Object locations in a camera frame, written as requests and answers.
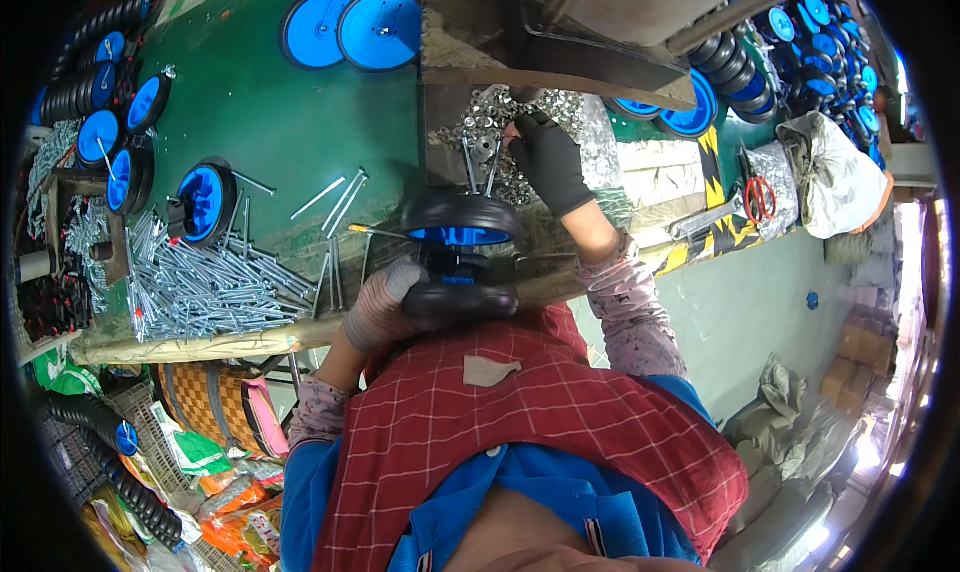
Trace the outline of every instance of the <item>wrench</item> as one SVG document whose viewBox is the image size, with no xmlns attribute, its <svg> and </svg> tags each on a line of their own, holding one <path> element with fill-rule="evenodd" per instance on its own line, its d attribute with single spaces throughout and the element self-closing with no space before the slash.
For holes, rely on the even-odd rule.
<svg viewBox="0 0 960 572">
<path fill-rule="evenodd" d="M 714 207 L 702 214 L 675 221 L 670 225 L 670 238 L 674 241 L 687 239 L 697 232 L 707 229 L 713 223 L 720 222 L 731 214 L 743 214 L 743 191 L 736 187 L 736 192 L 729 201 L 720 207 Z"/>
</svg>

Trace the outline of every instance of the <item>hand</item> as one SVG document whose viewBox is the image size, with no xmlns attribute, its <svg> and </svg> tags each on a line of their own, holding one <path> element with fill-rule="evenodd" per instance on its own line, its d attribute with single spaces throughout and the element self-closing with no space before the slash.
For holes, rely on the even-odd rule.
<svg viewBox="0 0 960 572">
<path fill-rule="evenodd" d="M 594 199 L 580 168 L 580 146 L 544 112 L 510 122 L 503 145 L 557 218 Z"/>
<path fill-rule="evenodd" d="M 418 328 L 403 317 L 401 305 L 410 288 L 430 276 L 409 255 L 371 276 L 343 319 L 343 336 L 354 350 L 369 355 L 395 341 L 412 337 Z"/>
</svg>

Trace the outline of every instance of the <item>person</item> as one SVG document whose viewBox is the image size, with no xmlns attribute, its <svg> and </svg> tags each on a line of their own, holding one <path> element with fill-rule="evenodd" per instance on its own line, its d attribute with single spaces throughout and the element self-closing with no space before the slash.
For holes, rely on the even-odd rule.
<svg viewBox="0 0 960 572">
<path fill-rule="evenodd" d="M 284 572 L 641 570 L 704 566 L 747 495 L 743 464 L 690 384 L 649 266 L 542 112 L 504 143 L 579 248 L 606 337 L 589 366 L 566 304 L 417 334 L 425 271 L 368 279 L 290 427 Z M 371 354 L 398 342 L 358 392 Z"/>
</svg>

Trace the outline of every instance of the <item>pink patterned sleeve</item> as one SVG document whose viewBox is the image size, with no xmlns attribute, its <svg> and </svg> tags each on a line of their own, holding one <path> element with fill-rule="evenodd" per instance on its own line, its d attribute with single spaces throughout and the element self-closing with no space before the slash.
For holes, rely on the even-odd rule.
<svg viewBox="0 0 960 572">
<path fill-rule="evenodd" d="M 344 405 L 351 398 L 313 375 L 304 376 L 299 388 L 299 406 L 290 422 L 290 453 L 305 442 L 332 444 L 344 433 Z"/>
<path fill-rule="evenodd" d="M 654 270 L 641 261 L 628 234 L 606 262 L 588 266 L 577 259 L 574 274 L 600 320 L 610 368 L 631 376 L 678 376 L 690 380 L 670 328 L 670 316 L 657 301 Z"/>
</svg>

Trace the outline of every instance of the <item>plastic crate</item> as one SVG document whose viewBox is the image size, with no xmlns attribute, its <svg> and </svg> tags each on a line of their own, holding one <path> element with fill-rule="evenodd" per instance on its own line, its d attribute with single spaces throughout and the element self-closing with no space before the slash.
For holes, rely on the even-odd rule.
<svg viewBox="0 0 960 572">
<path fill-rule="evenodd" d="M 76 426 L 48 417 L 40 424 L 40 433 L 47 448 L 47 457 L 63 479 L 63 487 L 79 510 L 90 495 L 107 483 L 107 476 L 97 465 Z"/>
<path fill-rule="evenodd" d="M 153 480 L 163 493 L 190 491 L 190 478 L 177 465 L 174 455 L 167 448 L 161 425 L 150 410 L 150 406 L 154 404 L 150 383 L 140 383 L 122 392 L 107 395 L 104 401 L 136 429 L 140 453 L 150 467 Z M 197 541 L 190 545 L 190 548 L 217 572 L 246 570 L 237 557 L 224 553 L 205 540 Z"/>
</svg>

